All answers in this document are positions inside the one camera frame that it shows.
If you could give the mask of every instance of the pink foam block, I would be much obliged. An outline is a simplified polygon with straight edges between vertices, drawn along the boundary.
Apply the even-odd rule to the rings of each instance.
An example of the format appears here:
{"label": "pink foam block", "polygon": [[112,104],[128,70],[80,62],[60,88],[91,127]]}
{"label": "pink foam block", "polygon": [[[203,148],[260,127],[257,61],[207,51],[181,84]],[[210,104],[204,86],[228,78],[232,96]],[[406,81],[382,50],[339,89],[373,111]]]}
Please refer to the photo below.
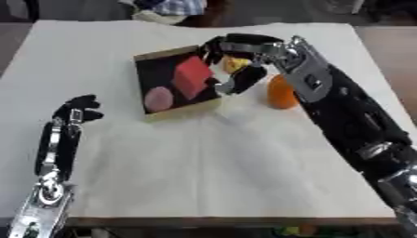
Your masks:
{"label": "pink foam block", "polygon": [[144,98],[145,107],[151,112],[161,112],[169,109],[174,101],[172,93],[163,86],[149,90]]}
{"label": "pink foam block", "polygon": [[211,69],[199,57],[193,56],[176,67],[172,84],[190,100],[207,87],[205,81],[212,75]]}

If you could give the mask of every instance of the round pink object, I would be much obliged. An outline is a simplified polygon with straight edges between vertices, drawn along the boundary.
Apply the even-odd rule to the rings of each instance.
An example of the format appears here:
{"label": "round pink object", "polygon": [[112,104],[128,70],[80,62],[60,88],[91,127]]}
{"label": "round pink object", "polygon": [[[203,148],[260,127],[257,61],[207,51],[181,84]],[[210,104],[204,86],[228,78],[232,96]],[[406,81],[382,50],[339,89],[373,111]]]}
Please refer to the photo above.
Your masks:
{"label": "round pink object", "polygon": [[161,112],[169,109],[173,102],[172,93],[164,86],[157,86],[146,94],[144,104],[151,112]]}

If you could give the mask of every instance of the floor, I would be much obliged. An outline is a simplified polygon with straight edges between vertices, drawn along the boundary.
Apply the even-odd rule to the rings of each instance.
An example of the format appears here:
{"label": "floor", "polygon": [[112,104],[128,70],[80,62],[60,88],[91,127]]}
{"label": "floor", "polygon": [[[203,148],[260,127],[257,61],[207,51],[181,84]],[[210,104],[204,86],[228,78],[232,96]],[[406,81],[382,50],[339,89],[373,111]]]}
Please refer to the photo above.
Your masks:
{"label": "floor", "polygon": [[[25,15],[22,0],[8,1],[12,12]],[[212,26],[242,26],[271,22],[343,22],[352,25],[410,25],[407,17],[384,19],[373,22],[366,14],[337,14],[337,10],[348,4],[331,8],[330,2],[352,3],[354,0],[225,0],[226,8]],[[39,0],[41,18],[47,20],[125,20],[126,9],[117,0]]]}

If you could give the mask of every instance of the wire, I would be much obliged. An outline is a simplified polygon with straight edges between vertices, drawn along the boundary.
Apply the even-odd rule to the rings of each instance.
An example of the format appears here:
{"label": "wire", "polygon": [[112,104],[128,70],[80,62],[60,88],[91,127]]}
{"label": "wire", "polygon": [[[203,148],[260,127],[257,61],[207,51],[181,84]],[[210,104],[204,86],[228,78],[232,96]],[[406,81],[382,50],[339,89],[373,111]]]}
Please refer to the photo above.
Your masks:
{"label": "wire", "polygon": [[107,232],[109,232],[114,238],[123,238],[122,236],[120,236],[120,235],[118,235],[118,234],[116,234],[116,233],[114,233],[113,231],[110,231],[110,229],[107,229],[107,228],[102,228],[104,231],[107,231]]}
{"label": "wire", "polygon": [[78,238],[78,235],[76,234],[75,229],[71,229],[71,231],[73,231],[73,236],[74,236],[75,238]]}

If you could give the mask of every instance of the open box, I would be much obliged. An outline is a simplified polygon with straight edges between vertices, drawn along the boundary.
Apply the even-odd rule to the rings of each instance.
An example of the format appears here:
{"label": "open box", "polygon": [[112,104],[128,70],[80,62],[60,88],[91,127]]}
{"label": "open box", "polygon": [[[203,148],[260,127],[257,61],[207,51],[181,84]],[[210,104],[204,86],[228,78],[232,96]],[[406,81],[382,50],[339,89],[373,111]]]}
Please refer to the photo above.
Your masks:
{"label": "open box", "polygon": [[[198,46],[187,46],[134,57],[145,120],[154,121],[190,112],[202,112],[214,109],[220,104],[220,96],[211,86],[206,87],[195,98],[187,99],[172,84],[176,67],[192,56],[196,56],[197,49]],[[151,112],[144,105],[145,95],[157,86],[163,86],[172,93],[173,103],[165,111]]]}

